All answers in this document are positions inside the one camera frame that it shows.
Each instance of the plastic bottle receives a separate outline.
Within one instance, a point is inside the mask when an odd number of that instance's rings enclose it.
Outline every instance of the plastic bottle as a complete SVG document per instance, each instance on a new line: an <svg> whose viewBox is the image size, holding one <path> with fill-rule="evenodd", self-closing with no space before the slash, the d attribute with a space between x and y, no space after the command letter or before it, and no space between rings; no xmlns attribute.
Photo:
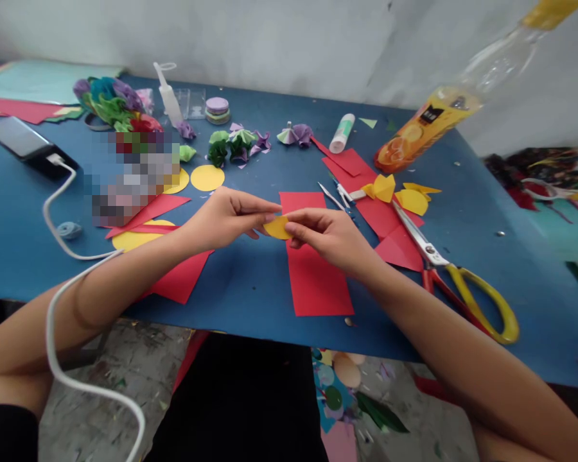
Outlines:
<svg viewBox="0 0 578 462"><path fill-rule="evenodd" d="M408 167L446 132L475 114L493 94L526 68L539 39L578 9L578 0L541 0L507 36L475 55L454 82L441 85L374 156L377 168Z"/></svg>
<svg viewBox="0 0 578 462"><path fill-rule="evenodd" d="M349 138L349 135L351 134L351 129L354 123L355 115L345 114L342 116L338 128L336 129L336 133L334 133L334 138L332 138L332 142L329 144L329 150L332 154L339 154L345 148L347 138Z"/></svg>
<svg viewBox="0 0 578 462"><path fill-rule="evenodd" d="M182 122L184 118L182 117L182 111L180 110L178 100L173 93L173 88L171 85L167 84L165 76L162 74L163 71L175 69L175 64L168 63L159 65L157 62L155 62L154 69L156 69L156 73L159 75L159 81L161 83L159 91L161 92L161 98L162 103L165 106L165 112L171 121L171 125L173 125L174 128L177 128L178 124Z"/></svg>

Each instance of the orange juice bottle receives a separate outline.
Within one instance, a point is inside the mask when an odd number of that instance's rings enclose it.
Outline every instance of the orange juice bottle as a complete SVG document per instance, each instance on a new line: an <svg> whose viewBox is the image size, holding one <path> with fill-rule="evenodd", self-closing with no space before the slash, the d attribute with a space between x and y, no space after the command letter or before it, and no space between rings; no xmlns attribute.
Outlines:
<svg viewBox="0 0 578 462"><path fill-rule="evenodd" d="M475 114L526 68L539 39L578 9L578 0L541 0L507 36L475 55L455 82L441 85L374 156L385 173L408 167L445 133Z"/></svg>

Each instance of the teal paper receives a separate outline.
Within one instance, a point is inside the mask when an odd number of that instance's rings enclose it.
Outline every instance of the teal paper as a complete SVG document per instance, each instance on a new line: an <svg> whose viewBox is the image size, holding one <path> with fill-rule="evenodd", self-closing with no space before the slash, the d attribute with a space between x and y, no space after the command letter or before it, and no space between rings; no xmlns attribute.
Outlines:
<svg viewBox="0 0 578 462"><path fill-rule="evenodd" d="M118 66L68 64L57 61L14 61L0 72L0 98L77 105L73 85L80 78L117 77Z"/></svg>

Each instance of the wall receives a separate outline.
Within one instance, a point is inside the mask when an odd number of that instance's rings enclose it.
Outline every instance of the wall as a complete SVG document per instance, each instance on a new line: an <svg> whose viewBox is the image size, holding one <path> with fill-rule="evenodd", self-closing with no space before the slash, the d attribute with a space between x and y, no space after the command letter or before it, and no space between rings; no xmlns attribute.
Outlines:
<svg viewBox="0 0 578 462"><path fill-rule="evenodd" d="M534 0L2 0L0 60L123 64L153 76L416 108ZM460 130L478 155L578 143L578 12L513 89Z"/></svg>

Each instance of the white cable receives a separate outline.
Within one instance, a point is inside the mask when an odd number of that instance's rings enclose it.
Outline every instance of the white cable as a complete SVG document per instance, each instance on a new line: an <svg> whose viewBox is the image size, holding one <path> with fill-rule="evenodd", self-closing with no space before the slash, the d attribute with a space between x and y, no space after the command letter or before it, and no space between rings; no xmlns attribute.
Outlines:
<svg viewBox="0 0 578 462"><path fill-rule="evenodd" d="M68 375L66 375L64 373L64 371L62 370L62 368L60 367L60 363L58 362L58 356L56 353L56 343L55 343L55 319L54 319L54 315L55 315L55 311L56 311L56 306L58 305L58 301L60 300L60 297L62 296L62 294L64 294L64 292L67 291L69 289L69 287L71 287L75 282L84 278L84 276L86 276L90 272L94 271L96 268L101 266L103 263L108 262L111 259L120 255L124 249L118 249L114 252L108 252L108 253L104 253L102 255L94 255L92 257L84 257L81 255L77 255L76 253L72 252L71 249L69 249L67 247L67 245L64 243L64 241L62 240L62 238L58 234L58 231L54 227L53 223L51 222L51 218L49 216L49 206L51 205L51 203L53 202L53 200L56 197L58 197L60 194L62 194L64 192L64 190L69 187L69 185L73 182L73 180L75 179L75 176L77 174L76 174L75 170L70 168L68 165L66 165L64 163L64 161L62 160L62 158L60 158L60 157L54 158L53 160L50 160L50 162L52 162L54 165L60 165L64 168L66 168L68 171L71 172L71 176L43 204L43 217L45 218L45 222L47 223L49 230L51 231L53 236L58 241L58 244L60 245L60 247L62 247L62 249L68 255L72 256L73 258L78 259L78 260L96 260L96 259L103 258L103 257L105 257L105 258L103 260L101 260L100 262L92 265L87 270L79 273L77 276L75 276L69 282L64 284L55 293L55 295L53 296L53 298L49 302L49 308L47 309L47 322L46 322L46 327L45 327L45 342L46 342L46 346L47 346L47 359L49 361L49 369L51 370L51 373L53 374L53 376L55 377L55 379L58 382L66 385L66 386L69 386L73 389L83 391L84 393L92 393L94 395L98 395L101 397L105 397L105 398L109 398L109 399L118 401L118 402L122 403L124 406L126 406L127 408L129 408L133 412L133 414L135 414L135 417L137 418L137 424L139 425L139 430L137 432L137 438L135 440L135 443L133 444L133 447L130 450L130 454L127 457L127 462L134 462L135 457L137 456L137 452L139 451L139 448L141 446L141 442L143 441L143 434L144 434L145 429L146 429L146 418L143 414L143 411L141 410L141 408L139 407L139 405L135 401L133 401L131 398L129 398L127 396L124 396L124 395L118 393L117 391L113 391L113 390L97 387L94 385L86 384L86 383L83 383L80 381L76 381L75 379L72 379Z"/></svg>

